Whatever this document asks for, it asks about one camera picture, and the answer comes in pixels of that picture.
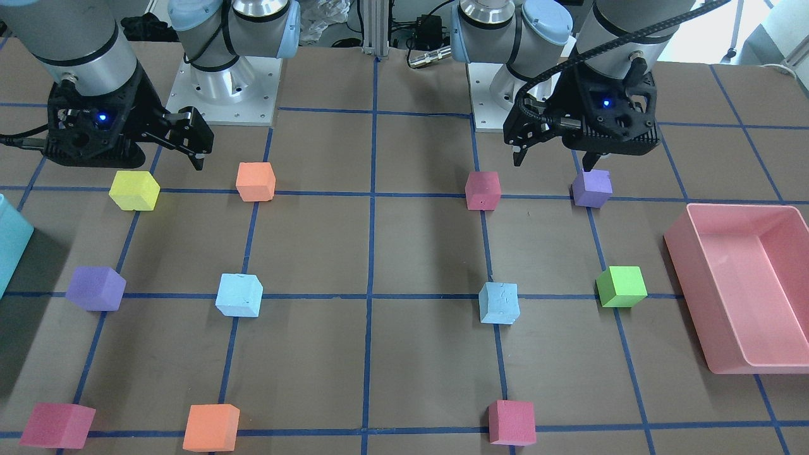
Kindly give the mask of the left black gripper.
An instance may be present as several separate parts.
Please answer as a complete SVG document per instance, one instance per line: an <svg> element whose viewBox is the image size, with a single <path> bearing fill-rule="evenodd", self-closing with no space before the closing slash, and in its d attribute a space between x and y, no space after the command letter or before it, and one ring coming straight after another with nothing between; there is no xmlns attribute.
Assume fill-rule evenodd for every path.
<svg viewBox="0 0 809 455"><path fill-rule="evenodd" d="M658 90L645 60L633 60L624 78L598 74L586 63L563 70L548 100L552 114L581 121L563 133L563 144L583 155L583 172L592 172L603 155L645 155L660 142L655 118ZM557 136L545 103L527 95L516 100L503 124L503 142L520 167L530 147Z"/></svg>

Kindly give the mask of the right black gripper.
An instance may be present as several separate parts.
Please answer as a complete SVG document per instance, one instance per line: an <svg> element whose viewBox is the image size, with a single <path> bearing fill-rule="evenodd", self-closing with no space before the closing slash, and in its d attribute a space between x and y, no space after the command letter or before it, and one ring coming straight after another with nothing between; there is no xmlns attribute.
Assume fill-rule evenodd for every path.
<svg viewBox="0 0 809 455"><path fill-rule="evenodd" d="M201 171L213 152L214 132L193 106L167 112L142 64L109 94L80 95L69 81L53 83L43 156L61 166L138 168L145 154L138 139L187 156Z"/></svg>

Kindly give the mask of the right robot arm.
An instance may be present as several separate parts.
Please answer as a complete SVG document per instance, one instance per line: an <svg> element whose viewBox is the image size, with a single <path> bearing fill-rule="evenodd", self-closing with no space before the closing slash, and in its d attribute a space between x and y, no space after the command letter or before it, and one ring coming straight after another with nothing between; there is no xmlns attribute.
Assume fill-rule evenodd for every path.
<svg viewBox="0 0 809 455"><path fill-rule="evenodd" d="M248 58L292 58L300 43L297 1L171 1L171 26L206 102L243 100ZM123 26L104 1L3 1L2 21L52 76L48 121L3 135L67 167L131 169L141 142L187 156L202 170L214 133L194 106L164 107Z"/></svg>

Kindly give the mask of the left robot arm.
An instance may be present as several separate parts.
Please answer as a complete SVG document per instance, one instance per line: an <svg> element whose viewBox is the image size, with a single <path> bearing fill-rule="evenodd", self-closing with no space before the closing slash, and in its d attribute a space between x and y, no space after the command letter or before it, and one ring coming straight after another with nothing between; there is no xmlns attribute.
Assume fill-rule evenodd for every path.
<svg viewBox="0 0 809 455"><path fill-rule="evenodd" d="M464 63L503 64L509 90L503 141L520 166L528 150L561 138L599 158L642 156L660 142L658 90L651 70L680 24L696 17L691 1L595 1L574 48L560 61L574 29L557 1L457 1L451 48Z"/></svg>

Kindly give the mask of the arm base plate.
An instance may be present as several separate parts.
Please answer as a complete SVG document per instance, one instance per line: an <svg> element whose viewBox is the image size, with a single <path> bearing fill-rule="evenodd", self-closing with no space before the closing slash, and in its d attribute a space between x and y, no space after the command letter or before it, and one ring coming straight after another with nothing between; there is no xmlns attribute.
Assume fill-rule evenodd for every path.
<svg viewBox="0 0 809 455"><path fill-rule="evenodd" d="M498 63L469 63L467 73L476 131L502 133L506 116L525 81Z"/></svg>
<svg viewBox="0 0 809 455"><path fill-rule="evenodd" d="M196 107L211 126L271 127L283 63L283 59L248 56L219 72L181 63L166 108L177 112Z"/></svg>

